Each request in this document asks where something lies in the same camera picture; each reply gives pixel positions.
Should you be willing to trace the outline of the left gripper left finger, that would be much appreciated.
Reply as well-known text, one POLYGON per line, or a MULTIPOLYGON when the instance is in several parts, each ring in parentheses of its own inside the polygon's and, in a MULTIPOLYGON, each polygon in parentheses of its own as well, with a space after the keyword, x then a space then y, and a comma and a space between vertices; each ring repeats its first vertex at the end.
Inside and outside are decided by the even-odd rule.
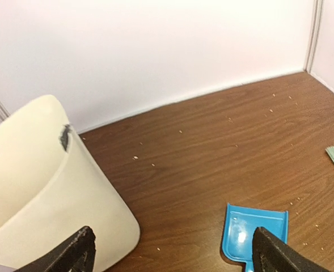
POLYGON ((84 226, 50 252, 17 271, 92 272, 96 255, 95 239, 93 230, 89 226, 84 226))

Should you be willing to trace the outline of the blue plastic dustpan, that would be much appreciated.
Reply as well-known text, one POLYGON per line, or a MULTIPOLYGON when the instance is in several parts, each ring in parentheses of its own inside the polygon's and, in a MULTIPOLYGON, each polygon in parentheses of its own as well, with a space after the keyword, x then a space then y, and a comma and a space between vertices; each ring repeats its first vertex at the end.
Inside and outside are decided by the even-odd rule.
POLYGON ((289 212, 253 209, 227 204, 221 249, 230 260, 254 271, 252 239, 257 227, 264 227, 281 241, 288 241, 289 212))

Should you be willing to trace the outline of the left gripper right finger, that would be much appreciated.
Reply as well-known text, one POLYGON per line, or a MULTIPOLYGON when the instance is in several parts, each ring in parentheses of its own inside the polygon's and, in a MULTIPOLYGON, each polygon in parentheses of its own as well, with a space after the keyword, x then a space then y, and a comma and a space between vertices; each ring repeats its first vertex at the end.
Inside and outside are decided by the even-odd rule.
POLYGON ((252 262, 253 270, 258 272, 329 272, 324 267, 300 255, 264 227, 256 228, 253 233, 252 262))

